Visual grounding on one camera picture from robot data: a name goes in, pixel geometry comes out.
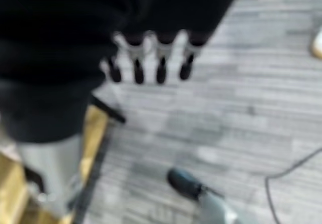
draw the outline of gray carpet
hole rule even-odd
[[[137,86],[121,52],[124,82],[97,95],[119,102],[128,123],[110,143],[84,223],[198,223],[198,206],[165,181],[179,166],[272,224],[263,176],[322,146],[322,62],[308,51],[321,23],[322,0],[237,0],[186,83],[178,37],[162,87],[152,53]],[[318,156],[272,183],[282,223],[321,223],[321,163]]]

